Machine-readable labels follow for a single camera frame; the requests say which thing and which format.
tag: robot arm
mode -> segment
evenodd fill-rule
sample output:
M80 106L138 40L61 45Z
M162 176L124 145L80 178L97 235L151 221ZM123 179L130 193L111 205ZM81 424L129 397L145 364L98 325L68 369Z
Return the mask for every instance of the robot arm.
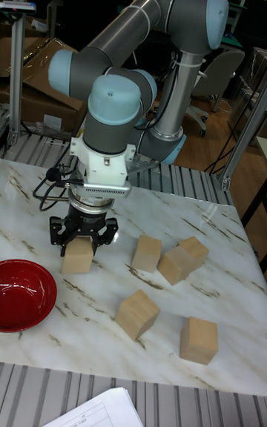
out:
M155 83L151 77L144 76L140 70L126 71L120 67L137 46L145 40L152 28L170 35L172 42L182 51L179 70L173 71L166 83L158 116L161 119L146 131L142 138L140 153L152 159L164 161L174 154L179 143L179 128L188 106L191 91L205 54L220 46L228 16L227 0L133 0L129 7L105 30L103 30L80 53L60 50L52 59L49 80L52 87L77 99L88 100L93 83L104 74L126 76L139 86L143 110L149 109L155 94ZM96 150L108 152L107 146L99 148L92 144L96 135L106 135L111 152L121 151L117 136L128 138L137 144L142 131L135 130L129 137L127 129L133 130L136 120L133 117L127 125L110 133L110 122L99 123L88 114L84 139Z
M152 159L175 160L202 58L220 46L227 16L227 0L133 0L80 53L60 50L53 57L51 86L88 100L85 132L70 144L79 164L68 184L69 214L65 220L50 219L51 242L62 246L62 255L77 235L92 236L95 250L112 241L116 220L106 221L105 215L114 198L131 189L126 162L137 143L139 152ZM142 70L120 67L154 27L171 36L182 59L165 83L159 118L153 125L136 126L156 97L156 83Z

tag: table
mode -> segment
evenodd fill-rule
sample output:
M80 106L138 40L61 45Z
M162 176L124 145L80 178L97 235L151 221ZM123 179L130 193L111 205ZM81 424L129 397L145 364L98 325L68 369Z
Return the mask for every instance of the table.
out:
M111 212L119 222L115 243L97 251L89 274L62 275L48 218L64 216L67 205L39 213L31 192L44 174L31 165L0 163L1 258L43 265L58 288L46 320L22 334L0 334L0 361L267 394L266 283L235 208L133 188ZM140 233L162 239L163 251L195 235L210 254L201 269L171 287L157 271L130 269ZM113 318L120 302L139 288L161 312L133 342ZM218 323L220 350L208 366L179 358L179 333L190 315Z
M256 137L258 147L267 163L267 139L264 137ZM260 187L257 195L253 198L251 204L248 209L245 211L241 222L245 227L248 224L248 221L253 217L255 211L259 208L260 204L263 203L265 210L267 211L267 179L264 181L262 186ZM260 262L260 267L262 271L265 273L267 271L267 254L263 257Z

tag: chair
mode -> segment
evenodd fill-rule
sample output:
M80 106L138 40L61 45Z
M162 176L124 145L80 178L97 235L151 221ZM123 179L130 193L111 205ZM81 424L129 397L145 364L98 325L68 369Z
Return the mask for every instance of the chair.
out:
M217 95L217 100L213 108L213 112L215 113L230 79L234 78L235 70L240 66L244 56L245 54L241 50L225 51L218 55L206 68L204 73L199 72L191 96ZM191 105L188 106L186 113L198 122L201 127L200 135L204 136L206 130L204 122L208 118L208 113Z

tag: metal grating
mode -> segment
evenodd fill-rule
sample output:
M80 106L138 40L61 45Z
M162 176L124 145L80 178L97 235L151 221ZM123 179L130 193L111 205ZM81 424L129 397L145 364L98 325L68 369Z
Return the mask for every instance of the metal grating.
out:
M50 168L55 165L67 145L68 142L58 139L24 134L15 146L7 151L1 149L0 158ZM70 159L66 154L62 163L69 165ZM190 168L159 164L157 168L135 173L129 180L133 186L148 190L234 206L230 193L220 190L215 175Z
M267 399L0 363L1 427L42 427L110 388L126 388L144 427L263 427Z

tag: light blue joint cap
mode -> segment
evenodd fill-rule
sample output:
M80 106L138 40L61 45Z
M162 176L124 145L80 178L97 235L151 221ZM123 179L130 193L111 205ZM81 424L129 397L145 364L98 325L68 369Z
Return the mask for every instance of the light blue joint cap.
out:
M48 80L50 86L66 96L70 95L70 66L73 52L59 50L50 61Z
M206 27L208 44L216 50L222 41L228 17L228 0L207 0Z
M185 134L182 136L179 144L173 149L173 151L164 159L162 163L166 163L167 165L171 165L177 158L178 153L180 152L182 146L184 145L186 140Z
M123 125L136 117L140 107L139 87L124 76L99 76L93 83L88 107L92 116L102 124Z
M156 81L154 80L153 76L147 71L144 71L144 70L133 70L133 71L136 71L137 73L142 74L147 79L148 84L150 85L151 91L152 91L152 103L151 103L152 105L157 95Z

